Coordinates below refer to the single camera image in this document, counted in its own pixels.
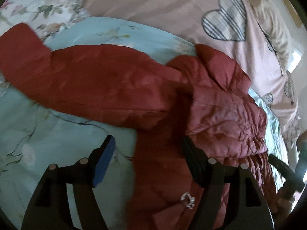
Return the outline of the person's hand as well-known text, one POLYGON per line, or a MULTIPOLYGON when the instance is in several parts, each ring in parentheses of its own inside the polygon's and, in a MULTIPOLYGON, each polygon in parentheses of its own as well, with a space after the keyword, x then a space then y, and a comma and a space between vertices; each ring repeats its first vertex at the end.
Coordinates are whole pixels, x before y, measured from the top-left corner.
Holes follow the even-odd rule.
POLYGON ((283 188, 280 188, 277 193, 275 204, 273 205, 273 212, 276 216, 274 220, 275 228, 280 227, 283 222, 288 218, 292 210, 292 205, 295 201, 294 195, 290 199, 284 199, 283 195, 283 188))

